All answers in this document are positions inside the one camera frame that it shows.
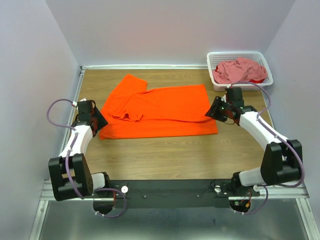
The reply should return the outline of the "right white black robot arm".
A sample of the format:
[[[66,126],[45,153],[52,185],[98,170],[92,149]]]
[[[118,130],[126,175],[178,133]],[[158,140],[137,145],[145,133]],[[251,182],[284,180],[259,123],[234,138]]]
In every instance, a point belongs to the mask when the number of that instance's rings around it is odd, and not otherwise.
[[[236,196],[243,195],[253,186],[295,188],[305,178],[302,144],[278,133],[261,114],[253,106],[245,105],[242,89],[235,86],[227,87],[223,97],[217,96],[205,114],[223,123],[232,120],[264,150],[260,167],[233,174],[227,189]]]

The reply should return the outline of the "orange t shirt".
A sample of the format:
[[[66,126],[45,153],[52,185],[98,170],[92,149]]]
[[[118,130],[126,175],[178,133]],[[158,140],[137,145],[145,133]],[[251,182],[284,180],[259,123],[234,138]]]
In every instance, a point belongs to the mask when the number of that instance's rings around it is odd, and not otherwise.
[[[200,136],[218,133],[205,114],[210,101],[204,84],[148,89],[148,83],[126,75],[110,93],[101,113],[108,124],[101,140]]]

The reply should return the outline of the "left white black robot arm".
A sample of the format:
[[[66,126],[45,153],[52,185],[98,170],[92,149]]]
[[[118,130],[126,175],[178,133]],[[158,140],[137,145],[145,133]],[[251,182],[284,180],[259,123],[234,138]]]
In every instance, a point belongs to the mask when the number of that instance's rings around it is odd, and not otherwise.
[[[68,102],[78,113],[71,125],[55,123],[50,119],[50,111],[58,102]],[[78,102],[69,99],[54,101],[46,112],[48,122],[56,127],[70,129],[68,142],[59,156],[48,162],[53,195],[56,201],[74,198],[84,199],[95,192],[104,198],[110,194],[111,185],[106,182],[104,173],[91,174],[85,153],[97,133],[108,125],[94,100],[82,99]]]

